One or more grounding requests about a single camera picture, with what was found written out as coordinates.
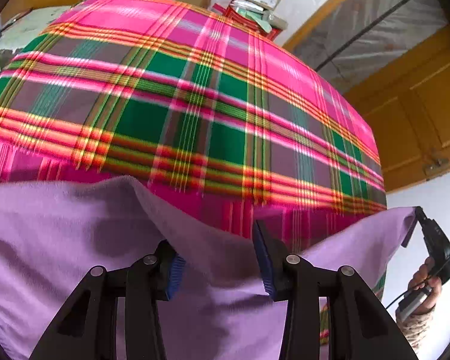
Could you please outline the patterned right sleeve forearm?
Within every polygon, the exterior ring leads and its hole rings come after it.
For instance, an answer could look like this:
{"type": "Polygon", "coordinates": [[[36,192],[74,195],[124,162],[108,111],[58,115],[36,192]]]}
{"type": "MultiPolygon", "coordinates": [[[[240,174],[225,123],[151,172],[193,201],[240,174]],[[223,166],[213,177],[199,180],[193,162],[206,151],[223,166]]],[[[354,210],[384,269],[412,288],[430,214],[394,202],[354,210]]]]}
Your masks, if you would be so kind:
{"type": "Polygon", "coordinates": [[[433,322],[434,312],[435,306],[426,311],[418,312],[416,310],[406,319],[402,319],[396,312],[397,325],[416,353],[419,352],[419,348],[427,336],[430,325],[433,322]]]}

